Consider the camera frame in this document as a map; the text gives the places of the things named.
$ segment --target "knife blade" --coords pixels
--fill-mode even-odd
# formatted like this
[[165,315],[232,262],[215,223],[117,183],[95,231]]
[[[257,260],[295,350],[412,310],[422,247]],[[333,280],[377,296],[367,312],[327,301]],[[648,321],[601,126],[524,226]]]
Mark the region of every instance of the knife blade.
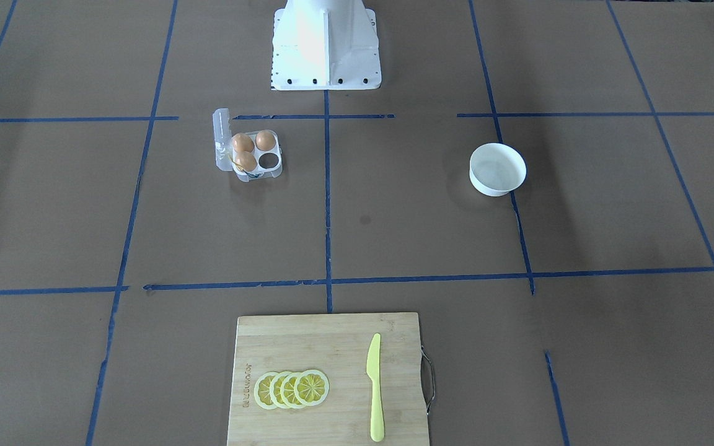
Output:
[[382,335],[374,333],[371,347],[368,347],[368,361],[365,373],[371,378],[371,440],[379,442],[385,438],[385,415],[382,411],[382,385],[379,381],[379,346]]

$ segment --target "table surface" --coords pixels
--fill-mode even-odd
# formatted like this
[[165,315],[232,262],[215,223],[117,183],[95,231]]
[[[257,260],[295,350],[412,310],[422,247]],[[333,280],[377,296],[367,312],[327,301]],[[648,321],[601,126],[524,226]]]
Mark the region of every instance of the table surface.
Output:
[[0,0],[0,444],[225,444],[237,317],[396,311],[432,444],[714,444],[714,3],[366,0],[330,93],[270,90],[284,3]]

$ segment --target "metal handle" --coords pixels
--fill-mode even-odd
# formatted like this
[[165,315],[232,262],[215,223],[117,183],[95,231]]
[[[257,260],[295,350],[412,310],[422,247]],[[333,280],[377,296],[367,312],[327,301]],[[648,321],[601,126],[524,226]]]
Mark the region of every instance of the metal handle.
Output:
[[[426,415],[429,415],[429,413],[431,413],[431,404],[434,403],[434,398],[437,398],[437,381],[434,378],[434,364],[431,362],[431,359],[426,356],[426,351],[424,350],[423,345],[420,346],[420,354],[423,355],[423,359],[428,362],[428,373],[431,377],[431,398],[426,401],[425,395],[423,397],[423,400],[426,402]],[[420,361],[420,366],[422,369],[423,361]]]

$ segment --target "cutting board handle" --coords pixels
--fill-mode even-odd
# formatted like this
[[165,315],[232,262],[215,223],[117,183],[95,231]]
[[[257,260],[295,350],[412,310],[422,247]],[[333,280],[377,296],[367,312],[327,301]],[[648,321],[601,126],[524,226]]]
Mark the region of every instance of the cutting board handle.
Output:
[[426,355],[426,350],[423,348],[423,345],[420,345],[420,355],[423,356],[420,359],[420,373],[423,375],[424,366],[428,364],[428,377],[429,383],[431,383],[431,398],[428,398],[428,401],[426,401],[425,387],[423,389],[423,401],[426,403],[426,415],[429,415],[429,413],[431,413],[431,404],[434,403],[434,398],[437,398],[437,380],[436,377],[434,377],[434,364],[431,359],[429,359],[428,355]]

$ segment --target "white bowl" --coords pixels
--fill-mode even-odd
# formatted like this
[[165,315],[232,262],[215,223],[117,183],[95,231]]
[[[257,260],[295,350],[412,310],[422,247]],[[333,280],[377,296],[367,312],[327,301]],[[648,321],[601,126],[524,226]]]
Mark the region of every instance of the white bowl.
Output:
[[470,156],[470,181],[484,195],[506,195],[522,184],[525,175],[525,160],[505,144],[484,144]]

